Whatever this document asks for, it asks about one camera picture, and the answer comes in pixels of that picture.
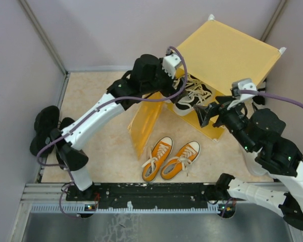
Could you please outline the yellow shoe cabinet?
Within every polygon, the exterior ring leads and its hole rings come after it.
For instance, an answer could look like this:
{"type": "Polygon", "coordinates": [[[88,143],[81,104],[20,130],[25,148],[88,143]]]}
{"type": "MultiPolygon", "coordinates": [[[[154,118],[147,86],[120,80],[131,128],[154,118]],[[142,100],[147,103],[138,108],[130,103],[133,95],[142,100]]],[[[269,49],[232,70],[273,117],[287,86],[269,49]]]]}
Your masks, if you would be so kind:
{"type": "MultiPolygon", "coordinates": [[[[187,64],[187,74],[204,82],[213,93],[204,105],[216,96],[231,95],[233,82],[251,78],[256,87],[261,85],[286,50],[225,25],[213,15],[177,48],[187,64]]],[[[224,132],[212,126],[214,117],[207,127],[200,128],[194,110],[181,117],[212,140],[218,140],[224,132]]]]}

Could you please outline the orange canvas sneaker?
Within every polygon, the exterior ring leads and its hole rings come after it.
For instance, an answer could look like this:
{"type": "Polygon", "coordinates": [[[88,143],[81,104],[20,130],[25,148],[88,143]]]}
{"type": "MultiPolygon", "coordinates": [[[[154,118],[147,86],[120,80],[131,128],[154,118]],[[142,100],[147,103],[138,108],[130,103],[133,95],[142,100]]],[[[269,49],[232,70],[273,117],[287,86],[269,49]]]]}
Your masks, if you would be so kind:
{"type": "Polygon", "coordinates": [[[172,180],[181,171],[188,172],[200,154],[201,146],[197,141],[185,144],[177,154],[170,158],[161,170],[164,180],[172,180]]]}
{"type": "Polygon", "coordinates": [[[165,160],[171,154],[173,148],[173,140],[170,137],[163,137],[148,150],[148,160],[141,166],[142,179],[150,183],[152,182],[165,160]]]}

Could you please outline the black white sneaker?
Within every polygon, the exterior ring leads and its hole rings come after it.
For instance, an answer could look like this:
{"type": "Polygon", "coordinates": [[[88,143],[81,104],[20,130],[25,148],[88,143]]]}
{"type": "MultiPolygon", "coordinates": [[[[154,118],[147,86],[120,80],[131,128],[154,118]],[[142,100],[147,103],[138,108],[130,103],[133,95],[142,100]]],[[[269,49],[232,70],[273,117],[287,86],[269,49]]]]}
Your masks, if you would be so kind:
{"type": "Polygon", "coordinates": [[[193,108],[194,105],[204,105],[213,94],[204,82],[190,74],[188,74],[185,88],[188,96],[186,104],[189,108],[193,108]]]}
{"type": "Polygon", "coordinates": [[[185,86],[185,90],[187,91],[187,95],[180,98],[178,102],[174,103],[173,110],[179,116],[185,116],[193,111],[193,106],[196,105],[200,99],[197,94],[197,85],[199,84],[199,80],[195,79],[190,74],[187,74],[187,83],[185,86]]]}

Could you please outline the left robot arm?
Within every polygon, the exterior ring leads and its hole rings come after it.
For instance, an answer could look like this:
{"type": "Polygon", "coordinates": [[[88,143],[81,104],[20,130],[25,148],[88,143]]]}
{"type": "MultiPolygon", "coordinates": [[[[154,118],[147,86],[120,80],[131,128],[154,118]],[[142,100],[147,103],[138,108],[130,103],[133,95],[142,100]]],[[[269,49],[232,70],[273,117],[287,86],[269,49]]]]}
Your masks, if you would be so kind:
{"type": "Polygon", "coordinates": [[[177,88],[173,86],[180,66],[186,67],[186,63],[178,53],[171,53],[163,58],[151,54],[141,55],[134,62],[133,69],[113,82],[100,100],[82,117],[62,130],[51,131],[52,143],[70,173],[78,196],[89,200],[95,194],[93,181],[86,167],[88,156],[82,150],[84,145],[114,117],[136,103],[147,101],[147,94],[160,92],[163,101],[176,101],[183,92],[182,85],[177,88]]]}

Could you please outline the yellow cabinet door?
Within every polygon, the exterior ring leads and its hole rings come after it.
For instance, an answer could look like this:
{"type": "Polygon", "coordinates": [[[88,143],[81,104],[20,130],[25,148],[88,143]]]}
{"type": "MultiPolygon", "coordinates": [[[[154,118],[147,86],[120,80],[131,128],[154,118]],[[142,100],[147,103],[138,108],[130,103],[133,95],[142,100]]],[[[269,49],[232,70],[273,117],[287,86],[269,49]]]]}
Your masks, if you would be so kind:
{"type": "Polygon", "coordinates": [[[129,124],[128,131],[137,158],[144,153],[145,146],[153,132],[156,121],[163,109],[164,102],[139,103],[139,109],[129,124]]]}

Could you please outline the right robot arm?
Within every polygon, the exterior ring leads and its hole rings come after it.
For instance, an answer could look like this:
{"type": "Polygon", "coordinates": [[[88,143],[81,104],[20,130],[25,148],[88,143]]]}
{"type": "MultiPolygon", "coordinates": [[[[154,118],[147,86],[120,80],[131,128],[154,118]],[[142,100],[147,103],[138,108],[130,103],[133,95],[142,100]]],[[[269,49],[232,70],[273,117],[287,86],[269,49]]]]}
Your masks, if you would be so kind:
{"type": "Polygon", "coordinates": [[[245,152],[256,154],[252,172],[268,174],[282,182],[287,192],[268,190],[223,173],[215,183],[220,199],[236,198],[265,207],[289,225],[303,231],[303,155],[290,140],[281,136],[286,124],[268,108],[257,109],[250,118],[239,103],[230,107],[232,97],[219,96],[207,106],[195,105],[201,127],[216,116],[214,127],[225,126],[245,152]]]}

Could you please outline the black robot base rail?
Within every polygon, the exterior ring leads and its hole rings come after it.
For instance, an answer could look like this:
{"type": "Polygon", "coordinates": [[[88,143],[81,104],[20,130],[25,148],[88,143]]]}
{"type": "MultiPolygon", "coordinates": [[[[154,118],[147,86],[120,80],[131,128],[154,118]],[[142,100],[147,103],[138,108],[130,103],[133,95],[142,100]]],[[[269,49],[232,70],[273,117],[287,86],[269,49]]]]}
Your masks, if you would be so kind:
{"type": "Polygon", "coordinates": [[[95,183],[83,192],[68,187],[66,201],[84,202],[84,217],[94,212],[204,212],[230,218],[238,200],[207,183],[95,183]]]}

